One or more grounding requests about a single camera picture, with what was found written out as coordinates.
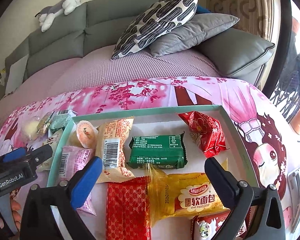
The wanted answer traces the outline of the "person left hand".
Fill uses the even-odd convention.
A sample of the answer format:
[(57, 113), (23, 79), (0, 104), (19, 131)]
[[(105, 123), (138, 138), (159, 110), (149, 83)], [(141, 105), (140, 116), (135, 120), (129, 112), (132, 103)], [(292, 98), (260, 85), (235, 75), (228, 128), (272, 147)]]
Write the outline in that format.
[(21, 210), (21, 205), (18, 202), (9, 196), (0, 197), (0, 228), (3, 229), (7, 226), (16, 235), (21, 223), (19, 210)]

